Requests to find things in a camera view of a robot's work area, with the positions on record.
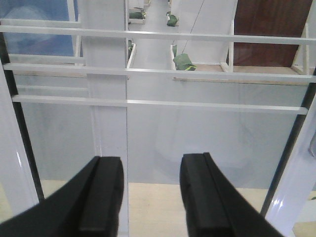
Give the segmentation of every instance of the white partition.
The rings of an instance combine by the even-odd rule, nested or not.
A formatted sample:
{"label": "white partition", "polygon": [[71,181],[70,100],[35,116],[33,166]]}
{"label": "white partition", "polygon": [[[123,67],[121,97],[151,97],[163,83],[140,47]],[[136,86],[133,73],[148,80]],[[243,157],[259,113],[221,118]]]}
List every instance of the white partition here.
{"label": "white partition", "polygon": [[129,0],[128,1],[129,9],[134,7],[144,8],[144,0]]}
{"label": "white partition", "polygon": [[[309,29],[309,38],[316,38],[316,1],[313,1],[310,13],[307,18],[307,23]],[[311,69],[314,69],[316,65],[316,46],[310,45],[309,50],[309,67]],[[298,49],[298,55],[296,57],[296,60],[293,62],[294,65],[303,65],[303,51],[303,47],[300,47]]]}
{"label": "white partition", "polygon": [[[182,0],[179,32],[190,33],[192,30],[192,33],[229,34],[236,5],[237,0]],[[191,61],[199,64],[219,65],[226,61],[228,52],[228,43],[224,42],[188,41],[186,44],[186,41],[179,41],[177,54],[182,53],[184,47],[184,53]]]}

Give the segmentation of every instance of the green object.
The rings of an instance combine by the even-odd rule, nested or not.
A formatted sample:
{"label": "green object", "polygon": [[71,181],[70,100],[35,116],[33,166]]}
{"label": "green object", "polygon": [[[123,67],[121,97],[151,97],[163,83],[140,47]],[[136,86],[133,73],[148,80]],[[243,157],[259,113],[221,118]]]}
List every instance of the green object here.
{"label": "green object", "polygon": [[175,15],[169,15],[169,20],[167,22],[167,26],[175,26],[178,22],[178,19],[176,18]]}
{"label": "green object", "polygon": [[177,70],[181,71],[194,71],[197,67],[192,64],[189,56],[186,53],[182,53],[177,55],[173,59],[174,63],[176,64]]}
{"label": "green object", "polygon": [[145,13],[144,12],[130,12],[129,18],[131,19],[145,19]]}
{"label": "green object", "polygon": [[132,54],[132,50],[133,50],[133,44],[132,44],[132,41],[129,39],[128,40],[128,59],[130,58],[130,55]]}
{"label": "green object", "polygon": [[177,45],[176,44],[174,44],[172,46],[172,52],[173,52],[173,57],[177,56]]}

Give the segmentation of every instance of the beige floor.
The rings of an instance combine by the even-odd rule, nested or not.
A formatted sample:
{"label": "beige floor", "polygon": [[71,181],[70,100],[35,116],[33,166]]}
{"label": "beige floor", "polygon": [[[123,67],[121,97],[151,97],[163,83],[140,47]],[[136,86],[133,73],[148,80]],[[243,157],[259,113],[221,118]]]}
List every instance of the beige floor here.
{"label": "beige floor", "polygon": [[[66,181],[42,180],[45,197],[63,186]],[[237,189],[243,197],[260,211],[267,190]],[[316,196],[312,192],[309,199]],[[180,186],[168,184],[129,184],[130,237],[187,237],[185,211]],[[0,222],[10,218],[12,212],[0,184]],[[316,222],[296,223],[296,237],[315,237]]]}

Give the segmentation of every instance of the wooden panel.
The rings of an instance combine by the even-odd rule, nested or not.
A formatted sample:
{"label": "wooden panel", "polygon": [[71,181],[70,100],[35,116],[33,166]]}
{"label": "wooden panel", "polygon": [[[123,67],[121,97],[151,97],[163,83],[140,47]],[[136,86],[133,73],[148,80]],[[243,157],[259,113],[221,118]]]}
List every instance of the wooden panel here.
{"label": "wooden panel", "polygon": [[[235,34],[300,37],[312,0],[239,0]],[[235,43],[234,65],[290,67],[298,45]]]}

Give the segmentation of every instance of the white pillar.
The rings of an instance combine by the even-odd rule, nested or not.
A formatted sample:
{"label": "white pillar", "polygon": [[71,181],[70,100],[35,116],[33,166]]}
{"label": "white pillar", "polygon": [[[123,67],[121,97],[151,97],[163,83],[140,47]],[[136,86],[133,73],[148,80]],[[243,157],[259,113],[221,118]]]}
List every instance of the white pillar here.
{"label": "white pillar", "polygon": [[0,69],[0,182],[13,215],[39,202],[2,67]]}
{"label": "white pillar", "polygon": [[266,214],[266,219],[284,236],[290,235],[316,183],[316,158],[309,152],[315,132],[314,98]]}
{"label": "white pillar", "polygon": [[[125,0],[80,0],[83,28],[126,30]],[[126,39],[82,37],[87,66],[125,68]],[[91,98],[126,99],[126,76],[87,75]],[[118,236],[128,236],[127,125],[126,108],[91,107],[96,155],[121,157],[125,190]]]}

